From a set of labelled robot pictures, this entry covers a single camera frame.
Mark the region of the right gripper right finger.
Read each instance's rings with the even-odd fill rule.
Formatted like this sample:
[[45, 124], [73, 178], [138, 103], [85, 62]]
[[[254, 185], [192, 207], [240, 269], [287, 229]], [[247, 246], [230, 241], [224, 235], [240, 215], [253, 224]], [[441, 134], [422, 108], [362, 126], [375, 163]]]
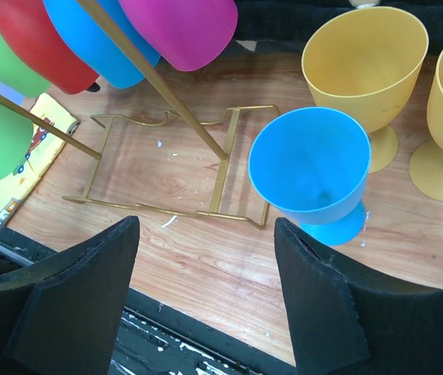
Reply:
[[274, 250], [300, 374], [443, 374], [443, 289], [332, 249], [285, 218]]

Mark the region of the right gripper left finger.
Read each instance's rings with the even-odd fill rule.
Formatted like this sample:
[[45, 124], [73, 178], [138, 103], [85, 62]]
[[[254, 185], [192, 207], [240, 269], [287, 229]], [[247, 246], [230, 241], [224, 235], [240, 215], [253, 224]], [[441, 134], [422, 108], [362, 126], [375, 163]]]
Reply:
[[0, 374], [106, 374], [140, 241], [127, 216], [0, 275]]

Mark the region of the blue wine glass front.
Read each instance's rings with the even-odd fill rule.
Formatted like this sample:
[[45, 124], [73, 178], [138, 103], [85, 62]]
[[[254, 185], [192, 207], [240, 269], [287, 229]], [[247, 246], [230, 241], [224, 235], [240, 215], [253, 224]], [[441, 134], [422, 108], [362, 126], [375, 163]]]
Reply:
[[294, 109], [269, 122], [248, 155], [258, 194], [325, 245], [363, 229], [369, 137], [350, 115], [326, 107]]

